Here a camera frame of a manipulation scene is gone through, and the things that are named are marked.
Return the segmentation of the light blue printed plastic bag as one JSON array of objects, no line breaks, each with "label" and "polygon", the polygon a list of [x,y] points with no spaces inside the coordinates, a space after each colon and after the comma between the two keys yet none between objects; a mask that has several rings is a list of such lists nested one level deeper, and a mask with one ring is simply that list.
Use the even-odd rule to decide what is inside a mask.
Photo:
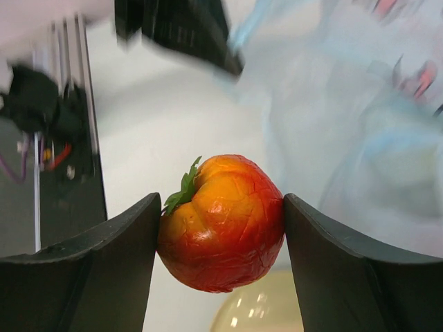
[{"label": "light blue printed plastic bag", "polygon": [[283,192],[392,246],[442,256],[442,2],[229,1]]}]

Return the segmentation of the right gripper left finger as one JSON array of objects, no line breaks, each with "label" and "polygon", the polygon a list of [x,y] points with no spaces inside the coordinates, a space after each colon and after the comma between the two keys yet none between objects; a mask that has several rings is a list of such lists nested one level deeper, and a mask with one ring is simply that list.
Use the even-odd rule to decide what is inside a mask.
[{"label": "right gripper left finger", "polygon": [[141,331],[161,215],[151,193],[33,255],[1,260],[2,331]]}]

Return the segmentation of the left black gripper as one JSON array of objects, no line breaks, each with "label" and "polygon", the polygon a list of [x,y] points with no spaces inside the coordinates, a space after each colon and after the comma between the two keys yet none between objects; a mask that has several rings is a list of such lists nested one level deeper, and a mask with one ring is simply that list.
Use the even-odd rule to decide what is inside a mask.
[{"label": "left black gripper", "polygon": [[163,48],[233,76],[242,74],[244,63],[228,46],[229,27],[220,0],[115,0],[114,21],[122,41],[141,33]]}]

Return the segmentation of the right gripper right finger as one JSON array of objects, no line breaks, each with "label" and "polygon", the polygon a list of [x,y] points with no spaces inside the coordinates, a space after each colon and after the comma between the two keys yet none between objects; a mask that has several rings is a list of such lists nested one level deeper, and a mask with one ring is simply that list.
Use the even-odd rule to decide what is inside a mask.
[{"label": "right gripper right finger", "polygon": [[306,331],[441,331],[442,260],[372,239],[294,194],[284,197]]}]

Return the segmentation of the orange red fake tomato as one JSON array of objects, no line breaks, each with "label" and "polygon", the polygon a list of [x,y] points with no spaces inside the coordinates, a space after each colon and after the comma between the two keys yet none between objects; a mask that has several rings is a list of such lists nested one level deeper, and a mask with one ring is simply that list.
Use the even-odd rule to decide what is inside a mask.
[{"label": "orange red fake tomato", "polygon": [[283,195],[251,160],[196,159],[170,195],[157,252],[182,284],[229,293],[265,276],[284,239]]}]

